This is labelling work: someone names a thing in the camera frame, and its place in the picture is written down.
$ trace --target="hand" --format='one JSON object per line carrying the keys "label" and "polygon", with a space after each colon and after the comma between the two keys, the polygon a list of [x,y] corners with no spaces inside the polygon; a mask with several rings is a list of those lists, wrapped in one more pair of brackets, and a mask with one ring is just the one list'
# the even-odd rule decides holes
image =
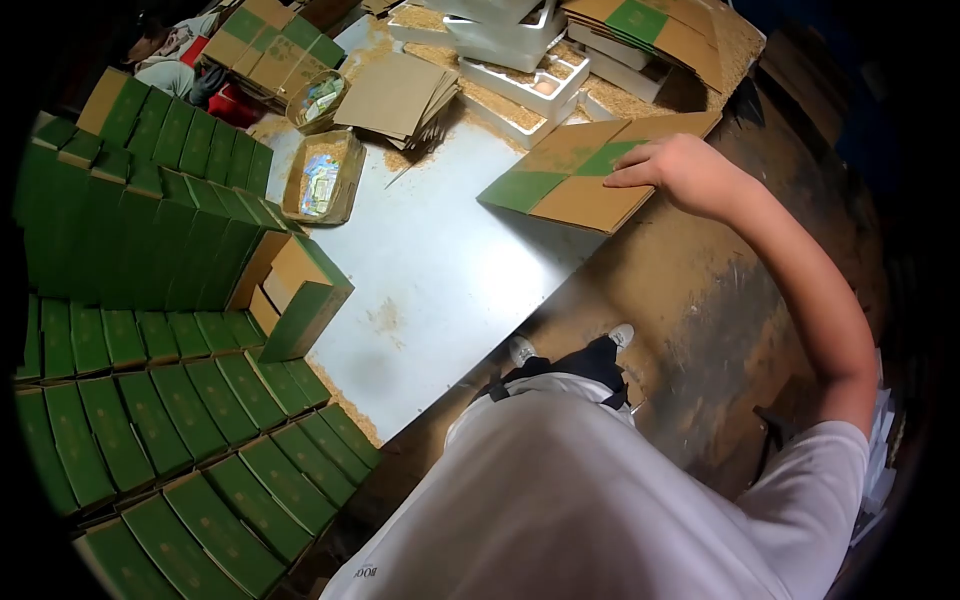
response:
{"label": "hand", "polygon": [[689,133],[674,133],[636,146],[616,162],[603,184],[664,188],[680,210],[727,224],[749,196],[746,192],[759,185]]}
{"label": "hand", "polygon": [[227,70],[220,65],[211,66],[193,81],[190,89],[190,104],[205,107],[206,101],[223,87],[227,80]]}

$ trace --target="wicker basket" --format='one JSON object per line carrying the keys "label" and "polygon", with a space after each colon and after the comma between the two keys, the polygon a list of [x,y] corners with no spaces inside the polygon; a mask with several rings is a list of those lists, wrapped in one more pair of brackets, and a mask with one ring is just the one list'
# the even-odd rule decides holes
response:
{"label": "wicker basket", "polygon": [[[306,100],[307,93],[310,91],[311,87],[320,82],[326,81],[326,78],[330,75],[339,78],[340,81],[344,83],[343,89],[340,90],[340,93],[337,94],[337,97],[333,99],[333,102],[330,103],[330,106],[326,108],[323,114],[312,121],[304,121],[303,117],[300,116],[300,109],[303,105],[303,101]],[[301,87],[300,90],[293,95],[293,97],[290,99],[290,103],[287,105],[287,120],[294,124],[294,127],[297,128],[298,132],[304,135],[323,133],[329,130],[330,127],[333,126],[333,115],[337,113],[337,107],[340,106],[344,96],[347,95],[348,89],[350,89],[350,83],[344,78],[344,76],[333,69],[326,69],[315,81],[305,85],[304,87]]]}
{"label": "wicker basket", "polygon": [[[340,141],[347,144],[347,151],[340,161],[340,172],[333,184],[329,210],[326,214],[319,216],[301,213],[300,181],[304,177],[303,166],[307,162],[307,147],[318,142],[337,143]],[[356,196],[357,184],[360,181],[360,173],[363,171],[363,162],[366,156],[367,149],[351,132],[326,132],[308,135],[300,143],[300,147],[297,148],[297,153],[294,155],[290,176],[287,179],[286,188],[283,190],[280,211],[284,216],[298,223],[311,225],[340,225],[345,223],[353,210],[353,198]]]}

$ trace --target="woven basket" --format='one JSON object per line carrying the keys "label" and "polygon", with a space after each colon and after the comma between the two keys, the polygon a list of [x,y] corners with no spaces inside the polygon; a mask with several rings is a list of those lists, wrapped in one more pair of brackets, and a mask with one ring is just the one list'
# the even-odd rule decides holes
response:
{"label": "woven basket", "polygon": [[[326,78],[330,75],[334,75],[344,83],[343,89],[340,90],[340,93],[337,94],[337,97],[333,99],[333,102],[330,103],[330,106],[326,108],[323,114],[318,116],[313,121],[304,121],[303,117],[300,116],[300,109],[303,106],[303,101],[306,100],[307,93],[310,91],[311,87],[320,82],[326,81]],[[316,80],[310,82],[304,87],[301,87],[300,90],[293,95],[293,97],[290,99],[290,103],[287,105],[287,120],[293,123],[298,132],[304,135],[323,133],[329,130],[330,127],[333,126],[333,115],[337,113],[337,107],[340,106],[344,96],[347,95],[348,89],[350,89],[350,83],[340,73],[334,71],[333,69],[326,69],[320,74],[320,76],[317,77]]]}

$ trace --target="white t-shirt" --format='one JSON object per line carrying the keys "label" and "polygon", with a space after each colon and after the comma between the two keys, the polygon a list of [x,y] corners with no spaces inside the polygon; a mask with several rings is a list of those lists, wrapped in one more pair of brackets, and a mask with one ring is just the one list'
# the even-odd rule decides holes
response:
{"label": "white t-shirt", "polygon": [[189,50],[197,36],[210,35],[218,15],[218,12],[212,12],[174,25],[163,47],[140,63],[134,77],[172,96],[186,96],[193,88],[193,67],[180,62],[180,57]]}
{"label": "white t-shirt", "polygon": [[471,404],[444,456],[322,598],[820,598],[867,441],[811,427],[733,504],[674,466],[604,386],[549,373]]}

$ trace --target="dark pants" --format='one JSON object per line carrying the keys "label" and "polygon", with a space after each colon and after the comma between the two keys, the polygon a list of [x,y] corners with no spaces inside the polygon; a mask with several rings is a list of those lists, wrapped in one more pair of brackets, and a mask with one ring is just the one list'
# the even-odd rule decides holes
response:
{"label": "dark pants", "polygon": [[571,352],[555,363],[542,356],[527,359],[522,367],[508,372],[502,379],[492,378],[491,382],[483,387],[476,398],[490,394],[494,402],[507,397],[504,384],[524,377],[542,375],[546,372],[568,372],[604,384],[613,391],[613,396],[604,400],[604,404],[619,410],[627,401],[627,385],[623,382],[623,370],[616,366],[616,342],[609,336],[601,336],[582,350]]}

